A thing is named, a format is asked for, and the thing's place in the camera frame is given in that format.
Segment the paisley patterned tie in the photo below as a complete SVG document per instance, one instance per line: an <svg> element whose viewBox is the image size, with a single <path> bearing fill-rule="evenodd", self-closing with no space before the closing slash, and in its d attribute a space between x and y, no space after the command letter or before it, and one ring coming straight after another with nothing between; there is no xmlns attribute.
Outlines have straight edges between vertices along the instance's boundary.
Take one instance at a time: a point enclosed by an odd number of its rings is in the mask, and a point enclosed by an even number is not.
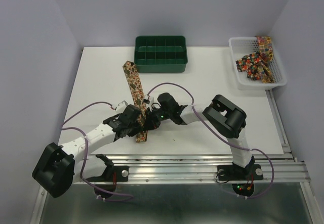
<svg viewBox="0 0 324 224"><path fill-rule="evenodd" d="M146 111L146 105L142 102L144 91L135 63L126 61L123 64L123 71L131 92L134 105L144 113Z"/></svg>

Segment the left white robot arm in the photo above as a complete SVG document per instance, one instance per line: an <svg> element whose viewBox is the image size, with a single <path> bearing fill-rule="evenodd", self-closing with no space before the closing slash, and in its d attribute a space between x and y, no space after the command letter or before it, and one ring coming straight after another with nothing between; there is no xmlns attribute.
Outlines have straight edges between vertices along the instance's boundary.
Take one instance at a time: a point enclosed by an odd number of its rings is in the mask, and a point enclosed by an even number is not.
<svg viewBox="0 0 324 224"><path fill-rule="evenodd" d="M93 158L88 155L99 148L126 136L132 137L141 131L139 123L141 110L134 105L122 107L122 113L105 119L88 133L68 143L48 144L40 156L32 177L54 198L63 195L72 184L96 181L111 181L112 188L105 190L98 186L97 197L105 200L115 194L118 180L125 180L123 173L128 168L115 168L113 162L103 154Z"/></svg>

